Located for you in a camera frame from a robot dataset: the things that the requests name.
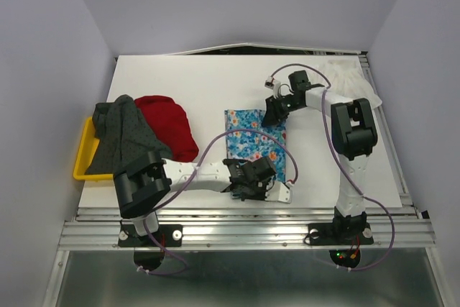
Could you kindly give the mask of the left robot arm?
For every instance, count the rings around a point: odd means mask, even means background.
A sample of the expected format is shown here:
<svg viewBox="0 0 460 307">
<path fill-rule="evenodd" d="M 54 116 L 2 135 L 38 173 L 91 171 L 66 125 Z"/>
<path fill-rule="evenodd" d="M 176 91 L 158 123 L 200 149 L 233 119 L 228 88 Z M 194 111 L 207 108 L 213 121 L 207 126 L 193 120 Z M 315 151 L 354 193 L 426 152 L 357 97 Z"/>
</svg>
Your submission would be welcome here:
<svg viewBox="0 0 460 307">
<path fill-rule="evenodd" d="M 205 190 L 263 200 L 275 176 L 275 166 L 268 157 L 254 162 L 224 159 L 198 165 L 163 159 L 153 151 L 114 173 L 113 180 L 121 217 L 133 223 L 135 237 L 142 244 L 151 245 L 160 236 L 154 208 L 168 193 Z"/>
</svg>

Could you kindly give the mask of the white pleated skirt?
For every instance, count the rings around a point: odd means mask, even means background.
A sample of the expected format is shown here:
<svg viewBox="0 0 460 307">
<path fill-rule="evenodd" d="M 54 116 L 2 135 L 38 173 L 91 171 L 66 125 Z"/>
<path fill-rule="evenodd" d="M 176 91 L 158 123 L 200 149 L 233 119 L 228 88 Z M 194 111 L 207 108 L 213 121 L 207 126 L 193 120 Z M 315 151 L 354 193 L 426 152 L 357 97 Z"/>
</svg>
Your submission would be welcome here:
<svg viewBox="0 0 460 307">
<path fill-rule="evenodd" d="M 313 67 L 331 82 L 331 92 L 352 99 L 366 98 L 372 109 L 382 105 L 357 61 L 334 58 Z"/>
</svg>

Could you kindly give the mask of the blue floral skirt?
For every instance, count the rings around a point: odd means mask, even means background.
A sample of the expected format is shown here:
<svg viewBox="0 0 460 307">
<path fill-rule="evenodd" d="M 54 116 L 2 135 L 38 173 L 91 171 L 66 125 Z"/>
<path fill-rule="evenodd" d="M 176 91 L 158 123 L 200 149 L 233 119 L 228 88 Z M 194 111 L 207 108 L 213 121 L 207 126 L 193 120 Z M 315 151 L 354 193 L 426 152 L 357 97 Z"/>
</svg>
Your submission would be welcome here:
<svg viewBox="0 0 460 307">
<path fill-rule="evenodd" d="M 276 175 L 275 180 L 285 183 L 285 124 L 263 127 L 264 115 L 261 109 L 225 110 L 225 126 L 229 133 L 224 162 L 229 164 L 231 177 L 253 181 Z"/>
</svg>

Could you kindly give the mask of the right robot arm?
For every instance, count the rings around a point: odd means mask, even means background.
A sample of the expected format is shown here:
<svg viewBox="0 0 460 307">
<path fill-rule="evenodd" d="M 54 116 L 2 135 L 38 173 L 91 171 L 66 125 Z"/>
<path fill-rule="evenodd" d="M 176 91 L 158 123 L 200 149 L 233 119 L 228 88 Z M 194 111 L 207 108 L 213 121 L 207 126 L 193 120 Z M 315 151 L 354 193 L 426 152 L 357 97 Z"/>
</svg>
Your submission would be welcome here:
<svg viewBox="0 0 460 307">
<path fill-rule="evenodd" d="M 281 83 L 273 75 L 265 81 L 272 96 L 265 100 L 263 126 L 278 125 L 298 109 L 320 111 L 328 146 L 340 170 L 339 197 L 333 219 L 329 223 L 309 224 L 305 243 L 313 246 L 348 244 L 369 231 L 361 188 L 369 156 L 378 140 L 370 102 L 333 93 L 330 81 L 311 83 L 304 70 L 291 73 L 288 79 L 287 95 L 281 94 Z"/>
</svg>

